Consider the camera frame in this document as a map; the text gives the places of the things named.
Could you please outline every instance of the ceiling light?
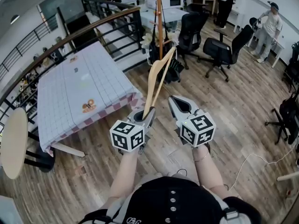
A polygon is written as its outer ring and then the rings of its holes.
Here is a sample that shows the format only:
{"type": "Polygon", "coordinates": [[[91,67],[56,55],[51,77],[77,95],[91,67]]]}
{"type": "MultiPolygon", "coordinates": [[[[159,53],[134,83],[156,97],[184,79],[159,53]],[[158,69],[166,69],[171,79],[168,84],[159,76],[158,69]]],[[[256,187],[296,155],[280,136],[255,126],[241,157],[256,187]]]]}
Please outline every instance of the ceiling light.
{"type": "Polygon", "coordinates": [[[16,20],[18,20],[19,17],[19,15],[14,15],[10,20],[10,24],[13,24],[16,20]]]}

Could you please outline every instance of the white cable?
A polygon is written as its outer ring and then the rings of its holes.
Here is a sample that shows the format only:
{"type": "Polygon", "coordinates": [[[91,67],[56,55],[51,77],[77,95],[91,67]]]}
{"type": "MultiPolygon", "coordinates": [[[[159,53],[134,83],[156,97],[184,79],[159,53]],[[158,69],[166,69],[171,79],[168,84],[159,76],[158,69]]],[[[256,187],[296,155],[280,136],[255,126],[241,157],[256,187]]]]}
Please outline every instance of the white cable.
{"type": "Polygon", "coordinates": [[[239,172],[238,172],[238,174],[237,174],[237,177],[235,178],[235,182],[234,182],[234,184],[231,186],[231,188],[229,189],[229,191],[234,187],[234,185],[236,184],[236,182],[237,182],[237,179],[238,179],[238,177],[239,177],[239,174],[240,174],[240,172],[241,172],[241,169],[242,169],[242,167],[243,167],[243,165],[244,165],[244,163],[246,162],[246,160],[250,157],[250,156],[256,156],[256,157],[258,157],[258,158],[260,158],[260,159],[262,159],[265,163],[267,163],[267,164],[273,164],[273,163],[278,163],[279,161],[282,161],[295,147],[296,147],[296,144],[297,144],[297,138],[296,138],[296,142],[295,142],[295,144],[294,144],[294,146],[293,146],[293,148],[287,153],[287,154],[285,154],[281,159],[279,159],[278,161],[276,161],[276,162],[267,162],[264,158],[262,158],[261,156],[258,156],[258,155],[256,155],[256,154],[249,154],[248,156],[247,156],[247,158],[244,160],[244,162],[242,163],[242,165],[241,165],[241,167],[240,167],[240,169],[239,169],[239,172]]]}

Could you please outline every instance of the bracelet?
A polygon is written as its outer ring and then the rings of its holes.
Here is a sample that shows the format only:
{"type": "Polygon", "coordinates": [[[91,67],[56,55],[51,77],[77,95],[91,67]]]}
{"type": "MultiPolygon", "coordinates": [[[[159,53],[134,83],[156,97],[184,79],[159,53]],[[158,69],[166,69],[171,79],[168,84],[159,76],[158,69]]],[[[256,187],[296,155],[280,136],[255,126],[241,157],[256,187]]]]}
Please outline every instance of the bracelet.
{"type": "Polygon", "coordinates": [[[201,159],[199,159],[199,160],[197,160],[197,161],[194,160],[194,162],[200,162],[200,161],[203,161],[203,160],[208,156],[208,154],[210,154],[209,151],[207,152],[207,154],[206,154],[203,158],[201,158],[201,159]]]}

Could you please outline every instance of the white pants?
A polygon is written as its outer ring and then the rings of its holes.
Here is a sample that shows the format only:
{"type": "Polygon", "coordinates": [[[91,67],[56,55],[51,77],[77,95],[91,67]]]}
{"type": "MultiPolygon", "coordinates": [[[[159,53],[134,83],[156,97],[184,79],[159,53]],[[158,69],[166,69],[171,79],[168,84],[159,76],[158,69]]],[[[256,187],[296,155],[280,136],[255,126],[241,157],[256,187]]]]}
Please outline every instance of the white pants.
{"type": "Polygon", "coordinates": [[[263,27],[260,30],[260,34],[259,34],[259,38],[258,38],[258,44],[257,44],[256,50],[255,50],[255,52],[257,54],[260,54],[263,45],[266,44],[266,48],[263,51],[263,53],[261,54],[261,59],[262,60],[264,60],[265,58],[268,57],[268,55],[270,53],[270,50],[271,50],[271,47],[272,47],[272,45],[271,45],[272,41],[273,41],[273,38],[266,32],[265,28],[263,27]]]}

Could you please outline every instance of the man in white shirt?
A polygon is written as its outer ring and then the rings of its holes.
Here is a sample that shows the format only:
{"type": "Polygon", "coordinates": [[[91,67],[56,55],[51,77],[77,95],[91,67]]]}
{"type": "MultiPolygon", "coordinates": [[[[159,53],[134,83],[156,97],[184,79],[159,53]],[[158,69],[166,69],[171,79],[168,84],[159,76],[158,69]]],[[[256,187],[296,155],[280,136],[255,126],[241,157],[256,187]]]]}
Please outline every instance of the man in white shirt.
{"type": "Polygon", "coordinates": [[[278,5],[276,3],[272,2],[271,10],[264,12],[258,19],[265,16],[268,16],[268,19],[263,24],[263,28],[260,31],[257,47],[254,51],[250,52],[252,55],[257,56],[260,54],[263,44],[266,44],[265,50],[261,54],[261,57],[257,60],[259,63],[264,62],[268,57],[272,47],[272,42],[277,40],[282,28],[282,20],[278,14],[278,5]]]}

